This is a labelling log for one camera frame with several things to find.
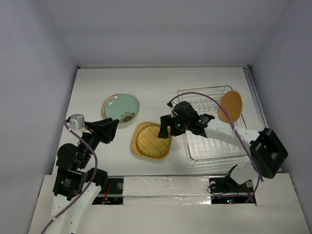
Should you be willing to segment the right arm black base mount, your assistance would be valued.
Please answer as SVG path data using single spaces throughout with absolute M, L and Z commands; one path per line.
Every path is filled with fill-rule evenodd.
M 236 167 L 237 165 L 234 165 L 223 177 L 210 177 L 207 192 L 213 196 L 251 194 L 254 191 L 251 180 L 238 184 L 230 177 Z

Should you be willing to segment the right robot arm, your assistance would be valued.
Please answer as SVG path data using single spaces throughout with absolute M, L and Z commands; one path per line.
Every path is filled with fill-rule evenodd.
M 179 136 L 187 131 L 193 135 L 216 139 L 239 147 L 246 152 L 247 161 L 233 166 L 224 179 L 229 191 L 236 191 L 242 184 L 254 178 L 272 179 L 288 156 L 288 152 L 276 133 L 270 128 L 262 131 L 247 130 L 227 124 L 212 115 L 201 114 L 183 101 L 171 107 L 169 115 L 161 116 L 159 138 Z

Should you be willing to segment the wire dish rack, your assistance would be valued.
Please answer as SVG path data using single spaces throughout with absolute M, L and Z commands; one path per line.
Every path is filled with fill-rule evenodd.
M 180 95 L 177 101 L 189 102 L 200 115 L 209 114 L 220 119 L 219 106 L 204 96 L 196 95 L 195 92 L 210 96 L 219 103 L 223 96 L 232 89 L 229 85 L 180 89 L 177 91 Z M 195 136 L 191 132 L 186 132 L 185 139 L 191 164 L 240 160 L 246 156 L 243 149 L 220 140 Z

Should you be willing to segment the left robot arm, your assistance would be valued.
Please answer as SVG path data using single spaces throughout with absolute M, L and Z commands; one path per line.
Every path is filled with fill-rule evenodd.
M 66 143 L 58 149 L 51 218 L 43 234 L 79 233 L 96 196 L 108 189 L 108 173 L 98 168 L 95 150 L 100 143 L 113 141 L 118 124 L 119 120 L 112 118 L 87 122 L 80 114 L 65 120 L 64 127 L 78 143 Z

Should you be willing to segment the orange plate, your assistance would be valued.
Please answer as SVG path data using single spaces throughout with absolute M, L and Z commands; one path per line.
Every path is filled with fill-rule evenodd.
M 243 99 L 241 94 L 236 90 L 228 91 L 221 99 L 220 105 L 222 109 L 219 109 L 219 117 L 220 119 L 230 124 L 230 120 L 227 115 L 223 111 L 226 111 L 228 116 L 230 117 L 232 123 L 235 123 L 239 120 L 243 112 Z

